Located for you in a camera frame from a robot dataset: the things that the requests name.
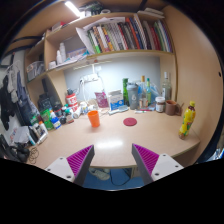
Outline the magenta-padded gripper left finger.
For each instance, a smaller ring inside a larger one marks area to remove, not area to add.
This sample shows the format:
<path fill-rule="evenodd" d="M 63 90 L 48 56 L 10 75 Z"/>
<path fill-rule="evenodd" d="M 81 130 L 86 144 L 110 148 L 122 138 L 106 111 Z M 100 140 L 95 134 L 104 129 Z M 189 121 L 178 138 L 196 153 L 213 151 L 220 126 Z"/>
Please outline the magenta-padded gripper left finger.
<path fill-rule="evenodd" d="M 94 146 L 87 146 L 67 158 L 59 157 L 46 168 L 46 171 L 82 186 L 94 154 Z"/>

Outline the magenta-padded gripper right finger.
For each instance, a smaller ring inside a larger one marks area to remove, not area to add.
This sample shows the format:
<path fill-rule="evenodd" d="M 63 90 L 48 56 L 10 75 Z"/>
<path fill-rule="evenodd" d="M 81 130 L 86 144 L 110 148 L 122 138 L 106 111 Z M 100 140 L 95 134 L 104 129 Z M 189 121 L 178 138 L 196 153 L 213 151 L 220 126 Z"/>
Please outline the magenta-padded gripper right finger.
<path fill-rule="evenodd" d="M 132 144 L 132 155 L 145 185 L 183 169 L 168 154 L 157 154 L 137 144 Z"/>

